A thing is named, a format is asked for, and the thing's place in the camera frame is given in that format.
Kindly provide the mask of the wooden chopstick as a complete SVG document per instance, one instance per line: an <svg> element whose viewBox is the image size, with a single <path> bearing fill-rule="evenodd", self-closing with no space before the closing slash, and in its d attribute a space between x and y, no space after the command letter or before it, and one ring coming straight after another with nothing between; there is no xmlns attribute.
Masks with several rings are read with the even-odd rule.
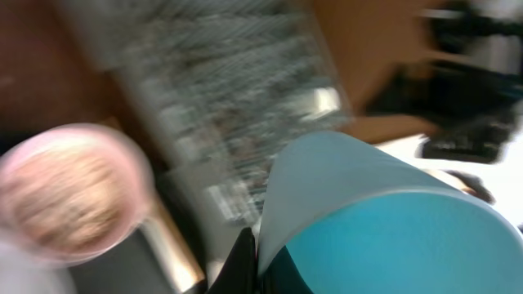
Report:
<svg viewBox="0 0 523 294"><path fill-rule="evenodd" d="M175 293L188 293L205 280L193 252L158 196L150 200L140 231Z"/></svg>

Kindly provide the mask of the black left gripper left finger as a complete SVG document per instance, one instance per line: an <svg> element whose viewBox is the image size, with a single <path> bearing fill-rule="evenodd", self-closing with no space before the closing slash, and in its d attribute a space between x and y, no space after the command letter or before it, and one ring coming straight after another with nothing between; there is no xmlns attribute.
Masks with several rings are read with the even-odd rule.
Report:
<svg viewBox="0 0 523 294"><path fill-rule="evenodd" d="M221 272L207 294L253 294L257 280L256 240L252 229L240 231Z"/></svg>

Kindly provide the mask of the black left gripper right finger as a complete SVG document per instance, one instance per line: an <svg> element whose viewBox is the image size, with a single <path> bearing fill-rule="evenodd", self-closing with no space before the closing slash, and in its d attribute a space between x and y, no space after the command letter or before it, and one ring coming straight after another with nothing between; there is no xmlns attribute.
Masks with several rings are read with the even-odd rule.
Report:
<svg viewBox="0 0 523 294"><path fill-rule="evenodd" d="M313 294L283 246L261 275L262 294Z"/></svg>

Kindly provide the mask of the rice and food scraps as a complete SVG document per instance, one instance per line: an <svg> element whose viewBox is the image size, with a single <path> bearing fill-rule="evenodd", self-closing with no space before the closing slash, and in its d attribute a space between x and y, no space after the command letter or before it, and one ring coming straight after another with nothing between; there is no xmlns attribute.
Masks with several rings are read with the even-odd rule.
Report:
<svg viewBox="0 0 523 294"><path fill-rule="evenodd" d="M34 247L88 254L117 242L133 224L124 174L83 147L27 151L1 158L1 214Z"/></svg>

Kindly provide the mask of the grey dishwasher rack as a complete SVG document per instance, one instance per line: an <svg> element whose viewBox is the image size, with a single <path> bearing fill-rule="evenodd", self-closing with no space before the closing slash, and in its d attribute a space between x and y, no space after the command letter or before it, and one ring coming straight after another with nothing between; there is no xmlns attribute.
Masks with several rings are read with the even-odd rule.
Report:
<svg viewBox="0 0 523 294"><path fill-rule="evenodd" d="M258 224L276 154L350 119L311 12L282 0L76 0L58 7L172 165L207 258Z"/></svg>

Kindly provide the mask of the blue cup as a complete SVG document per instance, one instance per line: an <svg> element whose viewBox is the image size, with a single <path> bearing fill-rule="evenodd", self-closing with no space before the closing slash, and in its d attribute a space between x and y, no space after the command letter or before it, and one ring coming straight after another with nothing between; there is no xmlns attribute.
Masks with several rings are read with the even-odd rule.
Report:
<svg viewBox="0 0 523 294"><path fill-rule="evenodd" d="M276 156L258 278L285 246L313 293L512 294L522 236L486 202L351 136L301 136Z"/></svg>

